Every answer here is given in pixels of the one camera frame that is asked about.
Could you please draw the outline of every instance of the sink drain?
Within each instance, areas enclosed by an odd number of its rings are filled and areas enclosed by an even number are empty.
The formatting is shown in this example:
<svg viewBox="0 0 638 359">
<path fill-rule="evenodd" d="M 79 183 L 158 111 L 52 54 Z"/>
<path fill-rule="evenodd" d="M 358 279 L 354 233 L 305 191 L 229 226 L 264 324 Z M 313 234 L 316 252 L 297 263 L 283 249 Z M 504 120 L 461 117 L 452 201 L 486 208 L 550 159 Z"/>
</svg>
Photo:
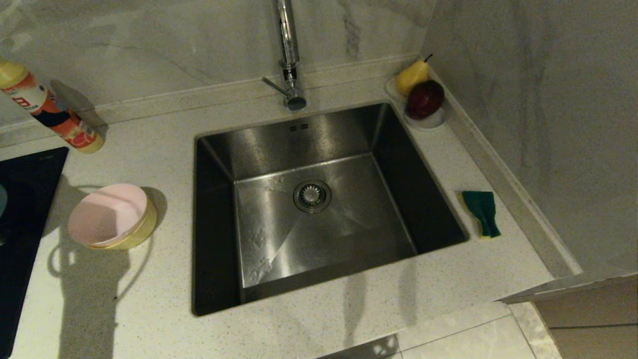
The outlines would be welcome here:
<svg viewBox="0 0 638 359">
<path fill-rule="evenodd" d="M 330 204 L 331 197 L 330 187 L 316 179 L 299 183 L 293 194 L 297 208 L 308 213 L 322 211 Z"/>
</svg>

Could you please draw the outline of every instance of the apple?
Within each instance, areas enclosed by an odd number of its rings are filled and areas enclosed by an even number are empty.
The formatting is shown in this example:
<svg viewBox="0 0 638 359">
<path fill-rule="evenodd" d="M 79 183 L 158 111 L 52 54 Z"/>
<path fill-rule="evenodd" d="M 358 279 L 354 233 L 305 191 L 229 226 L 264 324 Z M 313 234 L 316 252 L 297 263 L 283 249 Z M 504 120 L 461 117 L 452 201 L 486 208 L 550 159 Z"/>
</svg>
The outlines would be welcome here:
<svg viewBox="0 0 638 359">
<path fill-rule="evenodd" d="M 443 86 L 434 80 L 421 82 L 414 86 L 408 95 L 405 112 L 412 119 L 424 119 L 435 113 L 445 99 Z"/>
</svg>

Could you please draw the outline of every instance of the stainless steel sink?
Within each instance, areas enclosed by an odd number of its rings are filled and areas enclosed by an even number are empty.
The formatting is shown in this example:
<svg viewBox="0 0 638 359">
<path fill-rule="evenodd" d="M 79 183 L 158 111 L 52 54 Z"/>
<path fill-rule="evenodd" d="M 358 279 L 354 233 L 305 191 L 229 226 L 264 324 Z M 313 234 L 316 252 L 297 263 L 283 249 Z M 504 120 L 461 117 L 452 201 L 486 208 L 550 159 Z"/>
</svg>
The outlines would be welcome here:
<svg viewBox="0 0 638 359">
<path fill-rule="evenodd" d="M 466 240 L 386 103 L 201 137 L 196 156 L 196 315 Z"/>
</svg>

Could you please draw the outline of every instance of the marble wall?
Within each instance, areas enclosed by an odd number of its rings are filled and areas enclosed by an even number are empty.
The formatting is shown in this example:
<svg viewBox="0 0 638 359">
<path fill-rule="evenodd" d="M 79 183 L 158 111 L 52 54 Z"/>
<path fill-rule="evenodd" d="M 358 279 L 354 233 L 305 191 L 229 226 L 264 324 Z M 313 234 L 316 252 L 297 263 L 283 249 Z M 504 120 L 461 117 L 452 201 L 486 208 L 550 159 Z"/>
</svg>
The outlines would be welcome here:
<svg viewBox="0 0 638 359">
<path fill-rule="evenodd" d="M 293 0 L 302 71 L 417 53 L 436 0 Z M 0 1 L 0 56 L 93 105 L 278 72 L 273 1 Z M 24 113 L 0 97 L 0 126 Z"/>
<path fill-rule="evenodd" d="M 638 271 L 638 3 L 446 0 L 422 54 L 585 273 Z"/>
</svg>

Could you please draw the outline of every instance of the chrome faucet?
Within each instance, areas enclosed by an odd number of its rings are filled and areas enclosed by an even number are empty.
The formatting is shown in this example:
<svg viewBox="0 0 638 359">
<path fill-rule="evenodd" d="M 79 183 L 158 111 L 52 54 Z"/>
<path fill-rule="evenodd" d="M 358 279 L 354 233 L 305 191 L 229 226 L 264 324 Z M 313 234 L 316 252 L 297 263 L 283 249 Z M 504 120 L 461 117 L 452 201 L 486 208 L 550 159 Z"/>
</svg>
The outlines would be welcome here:
<svg viewBox="0 0 638 359">
<path fill-rule="evenodd" d="M 304 91 L 301 89 L 297 65 L 297 36 L 295 35 L 295 19 L 292 15 L 290 0 L 275 0 L 279 18 L 279 34 L 281 35 L 281 61 L 279 65 L 288 89 L 284 90 L 275 83 L 262 77 L 262 81 L 279 91 L 284 96 L 283 104 L 291 112 L 301 111 L 306 107 Z"/>
</svg>

